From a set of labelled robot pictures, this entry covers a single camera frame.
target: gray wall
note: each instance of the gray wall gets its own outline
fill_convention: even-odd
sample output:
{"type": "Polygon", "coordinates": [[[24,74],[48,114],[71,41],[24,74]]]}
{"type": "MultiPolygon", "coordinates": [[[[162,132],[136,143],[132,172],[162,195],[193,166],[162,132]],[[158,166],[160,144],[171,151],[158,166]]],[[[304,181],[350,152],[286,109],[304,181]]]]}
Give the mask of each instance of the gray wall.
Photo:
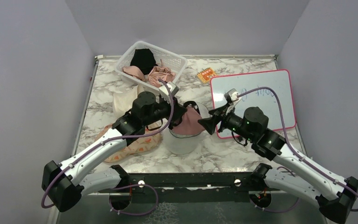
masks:
{"type": "Polygon", "coordinates": [[[0,1],[0,224],[42,224],[43,166],[69,156],[93,54],[64,0],[0,1]]]}
{"type": "MultiPolygon", "coordinates": [[[[328,169],[358,178],[358,1],[311,0],[279,64],[292,77],[308,153],[328,169]]],[[[347,223],[358,223],[358,213],[347,223]]]]}
{"type": "Polygon", "coordinates": [[[98,54],[138,40],[178,54],[279,54],[309,0],[66,0],[98,54]]]}

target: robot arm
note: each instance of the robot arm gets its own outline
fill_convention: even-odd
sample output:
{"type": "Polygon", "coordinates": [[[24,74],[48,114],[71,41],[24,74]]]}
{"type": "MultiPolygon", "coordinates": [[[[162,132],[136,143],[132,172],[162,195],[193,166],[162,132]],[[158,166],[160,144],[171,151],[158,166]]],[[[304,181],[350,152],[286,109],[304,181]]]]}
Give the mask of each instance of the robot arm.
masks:
{"type": "Polygon", "coordinates": [[[157,133],[144,135],[148,125],[168,119],[167,124],[162,128],[164,129],[171,121],[181,118],[187,109],[174,97],[178,90],[172,82],[164,83],[159,89],[158,103],[153,93],[140,93],[133,101],[132,109],[120,117],[100,139],[60,164],[54,161],[46,164],[42,179],[42,189],[45,191],[42,207],[49,208],[55,205],[59,211],[67,211],[80,200],[82,195],[116,187],[121,181],[117,170],[110,168],[98,174],[89,174],[90,171],[136,139],[157,133]],[[44,204],[47,196],[53,201],[52,205],[44,204]]]}
{"type": "Polygon", "coordinates": [[[332,173],[295,149],[287,141],[285,129],[286,138],[283,138],[267,128],[269,119],[259,107],[246,109],[243,118],[235,115],[233,106],[241,99],[235,89],[226,93],[225,98],[226,105],[209,111],[212,116],[198,122],[210,134],[214,133],[215,127],[220,123],[218,132],[231,130],[250,141],[252,149],[260,156],[292,170],[299,177],[283,175],[263,164],[265,171],[260,178],[266,186],[303,198],[317,206],[327,218],[344,223],[358,197],[358,180],[354,177],[345,179],[332,173]]]}

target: white laundry basket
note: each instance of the white laundry basket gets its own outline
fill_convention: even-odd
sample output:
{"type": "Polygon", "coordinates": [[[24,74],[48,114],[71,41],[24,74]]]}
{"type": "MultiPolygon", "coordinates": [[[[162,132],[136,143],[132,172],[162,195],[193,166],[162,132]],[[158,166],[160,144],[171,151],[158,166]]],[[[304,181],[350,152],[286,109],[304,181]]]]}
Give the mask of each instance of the white laundry basket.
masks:
{"type": "Polygon", "coordinates": [[[134,57],[135,49],[145,48],[150,49],[150,51],[152,51],[152,53],[154,54],[154,59],[156,59],[156,63],[160,64],[162,62],[164,67],[168,67],[176,73],[175,78],[172,81],[173,83],[176,83],[179,80],[180,75],[186,68],[187,59],[183,56],[177,55],[168,50],[159,48],[153,44],[149,44],[144,41],[136,42],[123,54],[123,56],[121,56],[121,58],[116,63],[115,71],[121,75],[122,79],[126,82],[143,85],[146,91],[158,93],[157,87],[152,86],[149,83],[143,82],[139,79],[136,79],[123,72],[123,67],[130,65],[131,60],[134,57]]]}

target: patterned fabric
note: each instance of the patterned fabric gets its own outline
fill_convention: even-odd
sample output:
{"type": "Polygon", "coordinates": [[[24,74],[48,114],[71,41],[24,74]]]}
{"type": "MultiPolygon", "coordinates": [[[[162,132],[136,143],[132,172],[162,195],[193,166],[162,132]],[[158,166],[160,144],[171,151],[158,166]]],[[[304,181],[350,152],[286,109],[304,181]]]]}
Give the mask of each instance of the patterned fabric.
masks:
{"type": "Polygon", "coordinates": [[[161,83],[158,81],[159,78],[166,82],[170,82],[175,78],[176,73],[171,71],[167,67],[154,66],[151,72],[148,75],[150,85],[156,86],[159,88],[161,83]]]}
{"type": "MultiPolygon", "coordinates": [[[[97,141],[99,138],[101,138],[108,130],[109,128],[112,128],[113,124],[105,126],[105,128],[97,135],[95,138],[95,141],[97,141]]],[[[153,123],[148,126],[150,129],[159,127],[158,123],[153,123]]],[[[149,131],[147,128],[145,129],[145,133],[151,133],[152,131],[149,131]]],[[[126,148],[122,149],[121,151],[118,151],[114,153],[113,155],[109,156],[105,162],[117,162],[121,160],[122,158],[127,157],[130,154],[135,153],[141,153],[146,152],[151,149],[154,149],[159,145],[159,143],[162,141],[161,134],[155,134],[150,137],[144,137],[139,138],[135,142],[133,142],[131,145],[127,146],[126,148]]]]}

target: marble table surface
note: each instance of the marble table surface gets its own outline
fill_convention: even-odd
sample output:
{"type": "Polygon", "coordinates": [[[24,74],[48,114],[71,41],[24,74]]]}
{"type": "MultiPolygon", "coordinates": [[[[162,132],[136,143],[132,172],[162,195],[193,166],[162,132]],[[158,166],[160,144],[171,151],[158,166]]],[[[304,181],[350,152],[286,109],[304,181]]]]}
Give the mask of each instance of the marble table surface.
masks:
{"type": "MultiPolygon", "coordinates": [[[[122,81],[120,75],[114,71],[116,61],[117,59],[110,59],[99,62],[76,153],[94,142],[106,125],[116,121],[117,117],[112,110],[112,94],[134,88],[134,85],[122,81]]],[[[218,75],[276,70],[272,58],[189,58],[186,69],[176,83],[180,87],[176,97],[181,103],[194,100],[212,109],[209,83],[202,83],[196,76],[208,67],[218,75]]],[[[288,130],[290,142],[297,149],[302,149],[298,136],[295,128],[288,130]]],[[[185,155],[172,154],[163,140],[157,148],[130,155],[117,164],[128,173],[244,172],[253,171],[261,162],[278,166],[257,155],[250,144],[243,147],[233,139],[222,140],[216,134],[209,135],[206,132],[201,133],[200,139],[196,149],[185,155]]],[[[93,171],[103,171],[111,165],[113,163],[103,162],[93,171]]]]}

